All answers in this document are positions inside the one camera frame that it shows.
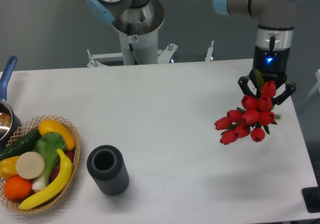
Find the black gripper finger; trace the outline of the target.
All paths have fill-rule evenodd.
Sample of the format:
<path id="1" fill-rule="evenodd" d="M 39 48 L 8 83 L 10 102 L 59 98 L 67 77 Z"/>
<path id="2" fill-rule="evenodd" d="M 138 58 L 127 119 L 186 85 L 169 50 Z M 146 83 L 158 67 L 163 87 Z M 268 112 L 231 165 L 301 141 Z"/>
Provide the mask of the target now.
<path id="1" fill-rule="evenodd" d="M 253 77 L 253 75 L 246 75 L 246 76 L 241 76 L 238 80 L 238 84 L 243 92 L 244 95 L 249 95 L 249 96 L 256 96 L 257 95 L 257 90 L 253 92 L 251 88 L 249 87 L 248 83 L 249 81 L 252 82 L 253 86 L 257 88 L 257 81 Z"/>
<path id="2" fill-rule="evenodd" d="M 291 96 L 297 89 L 294 82 L 285 82 L 285 90 L 277 97 L 272 98 L 273 105 L 281 105 L 289 96 Z"/>

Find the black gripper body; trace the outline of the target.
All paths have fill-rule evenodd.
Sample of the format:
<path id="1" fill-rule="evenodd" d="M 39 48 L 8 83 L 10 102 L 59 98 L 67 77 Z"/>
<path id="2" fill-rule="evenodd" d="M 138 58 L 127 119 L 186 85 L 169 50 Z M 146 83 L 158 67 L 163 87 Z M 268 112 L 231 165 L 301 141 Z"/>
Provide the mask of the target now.
<path id="1" fill-rule="evenodd" d="M 287 80 L 286 68 L 290 48 L 283 50 L 263 49 L 255 46 L 252 70 L 249 78 L 255 87 L 258 87 L 258 81 L 255 70 L 259 70 L 264 82 L 274 81 L 277 87 L 280 87 Z"/>

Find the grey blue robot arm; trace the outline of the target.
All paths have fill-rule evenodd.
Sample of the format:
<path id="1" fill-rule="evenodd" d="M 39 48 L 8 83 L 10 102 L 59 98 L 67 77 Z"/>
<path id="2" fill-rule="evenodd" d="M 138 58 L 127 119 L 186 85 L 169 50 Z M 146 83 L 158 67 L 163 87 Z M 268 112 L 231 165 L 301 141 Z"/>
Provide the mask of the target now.
<path id="1" fill-rule="evenodd" d="M 252 70 L 239 78 L 244 94 L 260 97 L 262 84 L 274 81 L 285 90 L 272 98 L 280 105 L 295 90 L 287 80 L 286 67 L 294 32 L 298 0 L 212 0 L 214 10 L 227 16 L 258 19 Z M 158 30 L 165 13 L 158 0 L 85 0 L 88 9 L 102 23 L 118 32 L 125 65 L 159 64 L 170 61 L 170 48 L 158 50 Z"/>

